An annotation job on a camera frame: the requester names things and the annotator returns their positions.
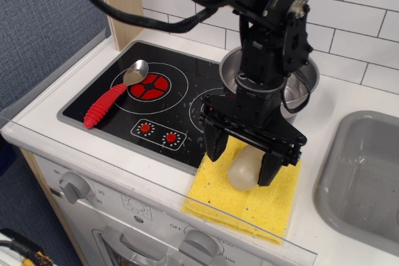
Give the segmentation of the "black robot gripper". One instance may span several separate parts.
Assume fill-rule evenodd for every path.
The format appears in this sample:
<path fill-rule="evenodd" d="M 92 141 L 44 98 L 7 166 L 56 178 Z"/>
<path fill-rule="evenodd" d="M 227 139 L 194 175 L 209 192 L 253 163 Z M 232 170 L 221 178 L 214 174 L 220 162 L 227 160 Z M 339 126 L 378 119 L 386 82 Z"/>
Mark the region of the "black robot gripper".
<path fill-rule="evenodd" d="M 281 113 L 286 104 L 284 90 L 288 77 L 274 87 L 257 84 L 240 73 L 235 78 L 235 96 L 202 96 L 201 121 L 206 154 L 217 161 L 224 153 L 228 137 L 233 136 L 265 154 L 257 184 L 269 186 L 281 166 L 296 165 L 307 138 Z"/>

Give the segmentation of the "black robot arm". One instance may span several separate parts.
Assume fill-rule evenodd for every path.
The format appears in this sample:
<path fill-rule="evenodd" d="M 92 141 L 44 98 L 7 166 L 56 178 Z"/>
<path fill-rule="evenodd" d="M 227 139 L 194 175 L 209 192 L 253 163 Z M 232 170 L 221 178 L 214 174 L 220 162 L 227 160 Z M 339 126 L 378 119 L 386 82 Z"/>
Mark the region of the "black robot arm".
<path fill-rule="evenodd" d="M 205 95 L 201 117 L 206 152 L 216 161 L 233 136 L 264 152 L 258 185 L 297 164 L 306 137 L 283 116 L 289 77 L 309 63 L 308 0 L 193 0 L 209 9 L 231 6 L 239 16 L 241 61 L 234 96 Z"/>

